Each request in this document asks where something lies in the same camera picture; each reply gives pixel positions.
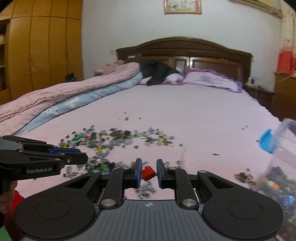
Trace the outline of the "person's left hand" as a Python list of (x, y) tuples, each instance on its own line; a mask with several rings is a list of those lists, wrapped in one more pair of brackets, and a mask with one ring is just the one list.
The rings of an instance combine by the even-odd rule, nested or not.
[(18, 185), (17, 181), (13, 181), (9, 185), (9, 190), (5, 193), (3, 193), (0, 197), (0, 210), (2, 214), (6, 214), (11, 210), (11, 205), (13, 202), (13, 199), (15, 197), (15, 189)]

